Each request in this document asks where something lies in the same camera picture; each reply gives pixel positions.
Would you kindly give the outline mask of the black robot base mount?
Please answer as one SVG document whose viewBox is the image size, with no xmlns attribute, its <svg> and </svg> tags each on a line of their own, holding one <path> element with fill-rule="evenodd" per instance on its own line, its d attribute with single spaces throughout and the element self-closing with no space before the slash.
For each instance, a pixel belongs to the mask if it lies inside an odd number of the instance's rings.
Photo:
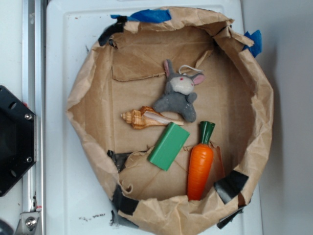
<svg viewBox="0 0 313 235">
<path fill-rule="evenodd" d="M 0 87 L 0 195 L 35 163 L 35 114 L 5 86 Z"/>
</svg>

